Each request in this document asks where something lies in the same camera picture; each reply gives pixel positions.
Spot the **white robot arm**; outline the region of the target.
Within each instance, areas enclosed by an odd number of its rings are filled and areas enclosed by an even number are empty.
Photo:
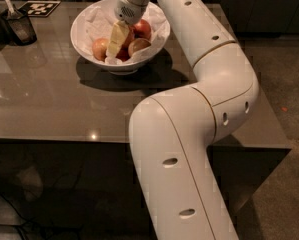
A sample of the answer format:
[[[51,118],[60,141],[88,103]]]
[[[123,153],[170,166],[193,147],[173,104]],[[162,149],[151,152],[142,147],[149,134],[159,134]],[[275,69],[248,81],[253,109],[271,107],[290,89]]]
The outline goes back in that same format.
[[[117,0],[134,23],[150,0]],[[158,240],[239,240],[207,148],[238,129],[259,94],[234,37],[201,0],[157,0],[197,79],[154,94],[133,110],[131,154]]]

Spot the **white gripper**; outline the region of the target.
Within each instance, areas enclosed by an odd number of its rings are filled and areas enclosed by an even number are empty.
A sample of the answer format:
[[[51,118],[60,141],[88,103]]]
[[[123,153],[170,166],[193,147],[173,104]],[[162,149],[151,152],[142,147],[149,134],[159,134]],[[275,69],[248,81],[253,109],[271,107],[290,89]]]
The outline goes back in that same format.
[[[143,17],[145,8],[134,5],[127,0],[116,0],[114,12],[120,21],[115,22],[112,27],[106,51],[106,56],[110,58],[115,58],[118,55],[129,36],[130,28],[128,25],[138,23]]]

